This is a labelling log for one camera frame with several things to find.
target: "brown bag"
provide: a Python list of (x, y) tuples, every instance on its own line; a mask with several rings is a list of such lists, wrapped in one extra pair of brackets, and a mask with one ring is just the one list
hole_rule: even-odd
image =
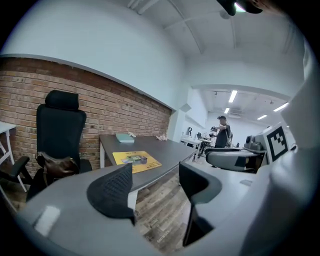
[(38, 152), (35, 159), (44, 169), (43, 179), (46, 186), (58, 179), (79, 173), (75, 160), (70, 156), (63, 159), (55, 159), (45, 152)]

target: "yellow paper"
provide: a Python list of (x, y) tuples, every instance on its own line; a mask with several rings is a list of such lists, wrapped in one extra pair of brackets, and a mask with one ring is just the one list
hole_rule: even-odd
[(133, 174), (162, 166), (146, 151), (113, 152), (112, 154), (117, 165), (132, 163)]

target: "cap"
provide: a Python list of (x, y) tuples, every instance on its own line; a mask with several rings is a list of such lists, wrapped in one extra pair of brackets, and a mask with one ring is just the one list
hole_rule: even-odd
[(262, 12), (261, 9), (252, 4), (251, 0), (217, 0), (217, 2), (225, 9), (225, 11), (230, 16), (234, 16), (237, 12), (235, 3), (241, 6), (241, 8), (248, 13), (259, 14)]

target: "ceiling beam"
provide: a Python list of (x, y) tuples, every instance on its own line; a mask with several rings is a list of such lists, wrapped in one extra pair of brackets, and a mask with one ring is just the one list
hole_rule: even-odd
[[(172, 0), (168, 0), (168, 2), (172, 5), (172, 7), (176, 10), (176, 12), (180, 15), (180, 17), (181, 17), (183, 20), (185, 20), (184, 14), (179, 10), (179, 8), (176, 6), (176, 4), (175, 4), (174, 2), (172, 2)], [(187, 24), (187, 22), (185, 21), (184, 23), (185, 23), (185, 25), (187, 26), (187, 28), (189, 29), (189, 31), (190, 31), (190, 33), (191, 33), (191, 35), (192, 35), (192, 37), (193, 37), (193, 39), (194, 39), (194, 41), (195, 41), (198, 49), (199, 49), (200, 54), (202, 54), (203, 52), (202, 52), (202, 50), (201, 50), (201, 48), (200, 48), (200, 44), (199, 44), (199, 42), (198, 42), (198, 39), (196, 38), (195, 34), (193, 33), (192, 29), (191, 29), (190, 26)]]
[(235, 22), (233, 17), (230, 17), (230, 22), (231, 22), (231, 30), (232, 30), (233, 49), (236, 49), (237, 47), (236, 30), (235, 30)]
[(136, 1), (136, 0), (131, 0), (131, 1), (128, 3), (127, 7), (130, 8), (135, 1)]
[(139, 11), (138, 14), (143, 14), (146, 10), (148, 10), (151, 6), (159, 2), (160, 0), (150, 0), (148, 1)]
[(292, 45), (294, 38), (297, 34), (297, 29), (294, 25), (290, 24), (288, 28), (287, 37), (284, 43), (282, 53), (287, 54), (290, 46)]
[(131, 5), (131, 9), (134, 10), (141, 2), (143, 2), (144, 0), (136, 0), (136, 2), (134, 2), (132, 5)]
[(169, 24), (169, 25), (165, 26), (163, 29), (164, 29), (164, 30), (168, 30), (168, 29), (170, 29), (171, 27), (173, 27), (173, 26), (175, 26), (175, 25), (177, 25), (177, 24), (185, 23), (185, 22), (187, 22), (187, 21), (198, 20), (198, 19), (199, 19), (199, 20), (200, 20), (200, 19), (205, 19), (207, 16), (210, 16), (210, 15), (213, 14), (213, 13), (218, 13), (218, 11), (214, 10), (214, 11), (210, 11), (210, 12), (205, 13), (205, 14), (201, 14), (201, 15), (196, 15), (196, 16), (193, 16), (193, 17), (185, 18), (185, 19), (183, 19), (183, 20), (179, 20), (179, 21), (177, 21), (177, 22), (174, 22), (174, 23), (172, 23), (172, 24)]

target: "white table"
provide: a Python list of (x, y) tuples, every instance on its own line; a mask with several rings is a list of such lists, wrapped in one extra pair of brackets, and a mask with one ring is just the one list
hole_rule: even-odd
[(198, 140), (206, 143), (213, 143), (213, 141), (204, 138), (199, 138)]
[[(0, 141), (0, 148), (3, 152), (3, 157), (0, 158), (0, 165), (8, 158), (10, 157), (10, 160), (11, 160), (11, 163), (12, 165), (15, 164), (15, 161), (14, 161), (14, 156), (12, 154), (12, 151), (11, 151), (11, 145), (10, 145), (10, 130), (11, 129), (14, 129), (16, 128), (16, 125), (15, 124), (11, 124), (11, 123), (7, 123), (7, 122), (1, 122), (0, 121), (0, 134), (2, 133), (5, 133), (5, 136), (6, 136), (6, 143), (7, 143), (7, 146), (8, 146), (8, 151), (5, 150), (4, 146), (1, 144), (1, 141)], [(23, 184), (21, 178), (20, 178), (20, 175), (18, 175), (18, 180), (24, 190), (24, 192), (27, 192), (27, 189), (25, 187), (25, 185)]]
[(198, 149), (197, 151), (194, 153), (195, 154), (195, 160), (197, 160), (198, 155), (199, 155), (199, 151), (200, 151), (200, 144), (202, 143), (202, 140), (199, 139), (192, 139), (190, 137), (181, 137), (180, 142), (183, 142), (185, 145), (187, 145), (188, 143), (192, 144), (193, 147), (195, 148), (198, 145)]

